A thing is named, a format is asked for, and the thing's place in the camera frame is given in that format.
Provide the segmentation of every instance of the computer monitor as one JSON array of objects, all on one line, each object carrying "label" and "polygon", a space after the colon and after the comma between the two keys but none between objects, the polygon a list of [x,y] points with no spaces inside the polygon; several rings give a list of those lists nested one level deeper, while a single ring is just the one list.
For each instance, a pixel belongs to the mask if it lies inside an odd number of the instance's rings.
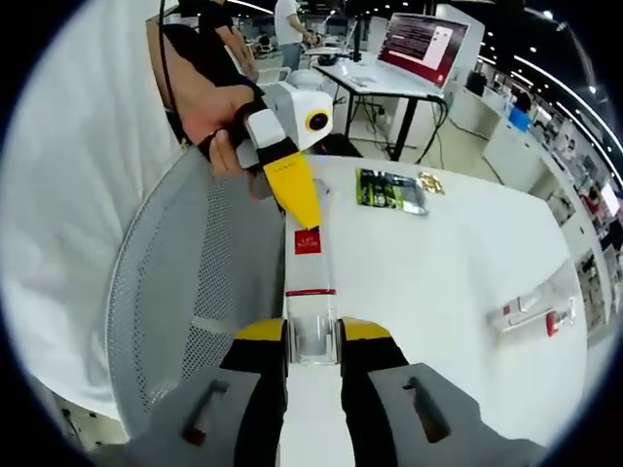
[{"label": "computer monitor", "polygon": [[467,24],[436,17],[395,13],[379,60],[443,88],[457,60]]}]

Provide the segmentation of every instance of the white cabinet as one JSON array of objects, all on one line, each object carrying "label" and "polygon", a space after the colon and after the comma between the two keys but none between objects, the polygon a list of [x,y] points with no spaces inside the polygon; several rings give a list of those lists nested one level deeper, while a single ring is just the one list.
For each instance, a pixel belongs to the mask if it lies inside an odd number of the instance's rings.
[{"label": "white cabinet", "polygon": [[483,156],[502,183],[529,193],[547,170],[540,152],[545,151],[529,133],[523,133],[506,120],[501,120],[485,147]]},{"label": "white cabinet", "polygon": [[563,234],[567,240],[568,250],[576,265],[593,247],[594,234],[590,235],[591,232],[586,232],[587,228],[593,229],[593,226],[587,226],[584,218],[585,216],[581,213],[575,212],[563,224]]}]

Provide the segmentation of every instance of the standing desk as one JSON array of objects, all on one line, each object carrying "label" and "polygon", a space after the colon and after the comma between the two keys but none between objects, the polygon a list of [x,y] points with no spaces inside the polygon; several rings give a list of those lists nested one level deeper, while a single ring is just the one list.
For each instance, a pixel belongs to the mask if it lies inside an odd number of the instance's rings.
[{"label": "standing desk", "polygon": [[404,97],[408,99],[396,144],[389,155],[392,161],[400,159],[418,101],[439,101],[443,99],[443,93],[433,85],[426,86],[418,82],[415,75],[409,76],[409,73],[401,72],[391,65],[381,64],[370,54],[364,54],[361,61],[356,63],[348,58],[341,58],[335,65],[315,65],[314,68],[349,93],[346,137],[350,131],[350,114],[356,95]]}]

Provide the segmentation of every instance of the white table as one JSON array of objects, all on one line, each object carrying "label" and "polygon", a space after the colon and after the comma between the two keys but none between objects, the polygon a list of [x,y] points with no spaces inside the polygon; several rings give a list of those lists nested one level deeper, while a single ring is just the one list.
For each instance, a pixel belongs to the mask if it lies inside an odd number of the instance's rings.
[{"label": "white table", "polygon": [[[327,227],[339,313],[389,329],[409,362],[424,362],[474,397],[483,420],[500,435],[550,445],[582,397],[586,322],[565,239],[545,202],[426,168],[446,194],[428,194],[430,214],[421,218],[357,205],[354,171],[417,177],[422,168],[310,161],[331,190]],[[553,339],[543,326],[542,336],[495,341],[485,313],[531,290],[564,262],[579,308],[575,325]],[[336,367],[291,367],[281,465],[352,465],[339,382]]]},{"label": "white table", "polygon": [[305,51],[307,56],[319,56],[319,55],[339,55],[348,54],[348,50],[343,47],[313,47]]},{"label": "white table", "polygon": [[402,118],[402,125],[396,138],[394,150],[390,157],[398,161],[405,146],[407,135],[416,113],[419,100],[433,100],[443,98],[441,90],[433,85],[427,85],[419,81],[412,73],[378,61],[371,54],[362,54],[361,61],[354,62],[347,58],[341,58],[335,65],[320,66],[314,68],[324,76],[345,88],[349,93],[347,125],[345,136],[348,137],[350,130],[352,104],[356,95],[404,97],[408,99],[407,108]]}]

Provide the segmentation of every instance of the small yellow object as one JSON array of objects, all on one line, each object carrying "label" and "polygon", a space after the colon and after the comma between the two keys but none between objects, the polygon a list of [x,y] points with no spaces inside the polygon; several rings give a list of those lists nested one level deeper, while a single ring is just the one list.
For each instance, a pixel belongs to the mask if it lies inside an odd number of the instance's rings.
[{"label": "small yellow object", "polygon": [[320,225],[320,205],[312,168],[303,153],[295,153],[264,165],[264,173],[276,201],[306,229]]},{"label": "small yellow object", "polygon": [[420,172],[421,187],[430,193],[445,195],[444,187],[439,177],[428,172]]},{"label": "small yellow object", "polygon": [[236,334],[237,340],[243,341],[281,341],[283,319],[262,319],[242,328]]},{"label": "small yellow object", "polygon": [[347,334],[347,341],[358,341],[360,339],[382,339],[390,338],[391,334],[383,326],[372,321],[350,318],[342,318]]}]

